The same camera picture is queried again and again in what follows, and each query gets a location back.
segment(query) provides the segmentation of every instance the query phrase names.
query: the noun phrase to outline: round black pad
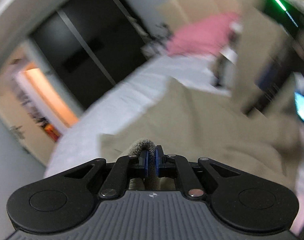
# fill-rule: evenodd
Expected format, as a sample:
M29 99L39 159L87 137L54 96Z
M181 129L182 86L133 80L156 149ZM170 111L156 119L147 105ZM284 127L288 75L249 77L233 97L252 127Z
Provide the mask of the round black pad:
M67 197L56 190L43 190L35 193L30 198L30 205L39 211L51 212L64 206Z
M16 229L51 234L82 223L94 206L94 197L82 180L54 176L15 191L7 212Z
M270 208L275 203L275 196L267 190L250 188L239 194L239 201L251 209Z
M290 228L298 200L284 186L245 174L220 180L211 207L224 223L238 230L271 233Z

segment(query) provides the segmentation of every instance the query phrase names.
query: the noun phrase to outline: green light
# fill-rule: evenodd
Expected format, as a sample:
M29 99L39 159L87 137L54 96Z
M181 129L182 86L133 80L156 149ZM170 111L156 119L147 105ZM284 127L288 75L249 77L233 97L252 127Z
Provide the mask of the green light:
M287 11L286 8L285 8L285 6L281 3L280 0L275 0L275 1L279 4L280 7L282 7L282 9L283 9L284 11Z

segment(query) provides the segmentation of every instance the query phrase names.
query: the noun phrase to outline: gray ribbed surface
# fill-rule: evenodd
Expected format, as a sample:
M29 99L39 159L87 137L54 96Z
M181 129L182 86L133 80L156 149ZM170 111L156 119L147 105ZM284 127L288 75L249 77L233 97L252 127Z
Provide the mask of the gray ribbed surface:
M187 200L180 192L127 191L104 201L86 223L65 233L35 236L17 231L10 240L259 240L295 239L289 232L249 236L218 222L206 204Z

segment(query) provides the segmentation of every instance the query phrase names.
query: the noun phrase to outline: bed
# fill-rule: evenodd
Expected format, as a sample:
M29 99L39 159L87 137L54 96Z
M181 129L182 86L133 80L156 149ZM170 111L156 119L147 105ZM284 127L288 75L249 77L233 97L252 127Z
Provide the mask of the bed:
M239 7L239 0L167 0L158 7L172 31L213 14L241 13L243 9ZM150 59L94 103L60 139L44 176L101 157L98 136L116 134L138 119L162 98L171 77L189 88L229 96L228 90L211 85L215 79L210 70L214 60L215 57L205 54L198 57L158 55ZM296 186L302 188L303 180L304 163Z
M159 55L150 59L94 103L60 139L45 177L101 157L98 135L117 133L138 118L163 96L170 77L190 88L229 95L228 90L210 85L214 79L209 69L213 60L212 55Z

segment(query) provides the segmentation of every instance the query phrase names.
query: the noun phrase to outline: beige blanket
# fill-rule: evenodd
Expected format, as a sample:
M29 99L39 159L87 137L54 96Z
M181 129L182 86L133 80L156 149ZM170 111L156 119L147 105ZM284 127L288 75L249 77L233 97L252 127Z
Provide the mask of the beige blanket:
M278 115L250 119L228 97L188 89L171 79L162 100L117 135L102 135L101 152L114 161L140 138L189 161L209 157L291 189L300 159L298 122Z
M166 154L193 162L209 157L293 189L301 153L297 117L285 114L294 103L293 80L266 116L248 118L240 111L261 94L256 79L286 39L280 25L250 6L243 15L232 97L188 89L172 79L157 105L119 134L100 138L103 157L113 161L137 139L148 138Z

